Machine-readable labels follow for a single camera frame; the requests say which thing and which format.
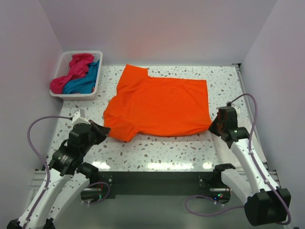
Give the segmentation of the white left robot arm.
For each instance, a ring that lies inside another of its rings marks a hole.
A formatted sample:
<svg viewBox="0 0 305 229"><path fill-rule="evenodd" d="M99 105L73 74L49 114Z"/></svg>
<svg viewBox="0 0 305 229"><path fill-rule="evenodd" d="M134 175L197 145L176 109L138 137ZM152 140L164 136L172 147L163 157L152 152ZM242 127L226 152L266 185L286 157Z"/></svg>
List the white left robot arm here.
<svg viewBox="0 0 305 229"><path fill-rule="evenodd" d="M111 186L99 178L98 168L83 160L109 133L110 128L92 120L75 124L68 139L45 166L46 177L32 202L18 219L8 223L7 228L53 229L56 219L85 188L106 187L110 191Z"/></svg>

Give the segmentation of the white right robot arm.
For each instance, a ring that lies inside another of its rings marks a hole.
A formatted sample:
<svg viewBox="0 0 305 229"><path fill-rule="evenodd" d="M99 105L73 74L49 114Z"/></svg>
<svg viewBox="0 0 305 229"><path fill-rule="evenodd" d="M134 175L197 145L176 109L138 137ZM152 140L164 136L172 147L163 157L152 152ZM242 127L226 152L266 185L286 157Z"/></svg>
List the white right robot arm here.
<svg viewBox="0 0 305 229"><path fill-rule="evenodd" d="M260 161L249 132L238 126L236 110L231 106L220 107L209 131L226 143L245 173L241 176L230 163L217 165L213 184L217 187L226 185L239 197L251 225L287 222L290 192L280 188Z"/></svg>

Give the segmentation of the orange t shirt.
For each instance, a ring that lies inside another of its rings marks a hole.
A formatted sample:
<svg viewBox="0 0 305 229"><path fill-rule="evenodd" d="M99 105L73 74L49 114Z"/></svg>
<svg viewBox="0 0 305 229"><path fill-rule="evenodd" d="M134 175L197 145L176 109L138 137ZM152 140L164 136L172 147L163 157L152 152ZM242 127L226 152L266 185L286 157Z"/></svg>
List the orange t shirt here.
<svg viewBox="0 0 305 229"><path fill-rule="evenodd" d="M206 131L212 123L207 82L151 77L146 68L128 64L103 118L110 137L122 141L137 134L176 137Z"/></svg>

